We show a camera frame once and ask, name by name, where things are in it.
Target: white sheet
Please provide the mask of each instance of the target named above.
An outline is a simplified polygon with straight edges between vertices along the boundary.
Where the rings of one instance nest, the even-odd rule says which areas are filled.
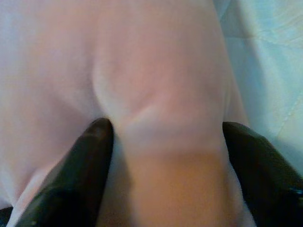
[[[303,175],[303,1],[214,3],[252,129]]]

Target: light blue fabric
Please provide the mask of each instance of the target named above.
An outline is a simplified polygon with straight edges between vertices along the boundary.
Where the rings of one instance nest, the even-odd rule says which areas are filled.
[[[251,128],[303,175],[303,1],[214,4]]]

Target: bed sheet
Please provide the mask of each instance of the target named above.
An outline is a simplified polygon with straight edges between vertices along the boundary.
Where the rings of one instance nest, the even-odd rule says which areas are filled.
[[[251,128],[303,175],[303,1],[214,4]]]

